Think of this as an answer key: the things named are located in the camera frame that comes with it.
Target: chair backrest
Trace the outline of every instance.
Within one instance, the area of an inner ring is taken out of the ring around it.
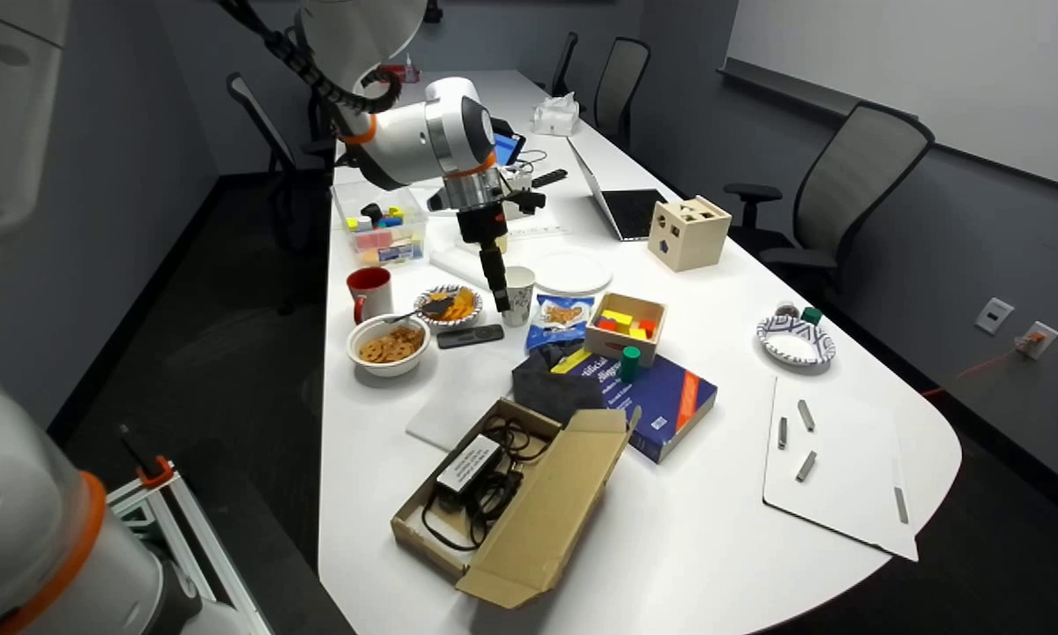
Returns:
[[[649,47],[643,37],[615,37],[592,100],[592,124],[605,136],[626,136],[626,108],[646,75]]]
[[[575,42],[578,42],[578,36],[569,30],[563,48],[561,48],[561,59],[557,59],[557,75],[553,75],[553,80],[548,84],[550,95],[563,95],[563,90],[569,90],[563,75],[569,75]]]
[[[927,146],[930,131],[919,119],[856,103],[792,201],[802,247],[844,258],[853,229],[907,179]]]
[[[250,84],[244,80],[244,75],[230,75],[227,77],[227,90],[247,108],[250,124],[262,131],[262,136],[271,148],[271,168],[287,168],[297,173],[294,153],[287,146],[287,136],[280,135],[280,126],[271,124],[271,116],[256,107]]]

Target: red cup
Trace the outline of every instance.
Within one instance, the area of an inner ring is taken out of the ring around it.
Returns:
[[[391,313],[391,273],[388,267],[357,267],[348,278],[352,322]]]

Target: wall outlet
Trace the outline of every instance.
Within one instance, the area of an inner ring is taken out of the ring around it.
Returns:
[[[1034,322],[1019,338],[1014,350],[1028,360],[1043,360],[1043,351],[1054,347],[1058,328]]]
[[[985,303],[985,309],[977,313],[977,328],[986,333],[986,336],[994,336],[994,333],[1003,328],[1003,322],[1012,318],[1012,309],[1014,309],[1014,307],[1012,307],[1007,300],[991,295],[991,300]]]

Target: plate of food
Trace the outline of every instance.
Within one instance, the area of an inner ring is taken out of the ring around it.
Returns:
[[[382,313],[348,333],[348,356],[372,376],[399,376],[419,367],[430,333],[411,313]]]
[[[430,328],[459,328],[468,324],[472,318],[481,318],[481,291],[472,291],[468,287],[432,287],[430,291],[422,291],[415,300],[415,313],[430,324]]]

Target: lid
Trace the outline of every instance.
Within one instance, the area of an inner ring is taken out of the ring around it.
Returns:
[[[553,588],[624,444],[624,408],[578,408],[523,480],[459,588],[504,611]]]

